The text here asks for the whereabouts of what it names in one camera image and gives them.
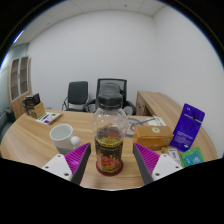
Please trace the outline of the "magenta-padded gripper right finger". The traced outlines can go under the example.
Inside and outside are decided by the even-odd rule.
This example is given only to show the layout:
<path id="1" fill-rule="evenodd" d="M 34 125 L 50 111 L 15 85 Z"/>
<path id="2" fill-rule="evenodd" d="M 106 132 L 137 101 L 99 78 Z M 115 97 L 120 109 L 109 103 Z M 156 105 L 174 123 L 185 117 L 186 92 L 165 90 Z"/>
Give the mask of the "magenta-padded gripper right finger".
<path id="1" fill-rule="evenodd" d="M 169 155 L 159 155 L 138 143 L 133 144 L 133 154 L 145 185 L 182 169 Z"/>

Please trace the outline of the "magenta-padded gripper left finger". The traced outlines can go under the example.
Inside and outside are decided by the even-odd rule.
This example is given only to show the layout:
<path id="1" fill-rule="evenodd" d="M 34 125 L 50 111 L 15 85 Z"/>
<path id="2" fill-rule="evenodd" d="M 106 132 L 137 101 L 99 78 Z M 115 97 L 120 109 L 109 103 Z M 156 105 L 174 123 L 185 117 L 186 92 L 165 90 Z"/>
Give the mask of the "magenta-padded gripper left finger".
<path id="1" fill-rule="evenodd" d="M 91 144 L 87 143 L 66 155 L 56 154 L 42 169 L 79 185 L 90 154 Z"/>

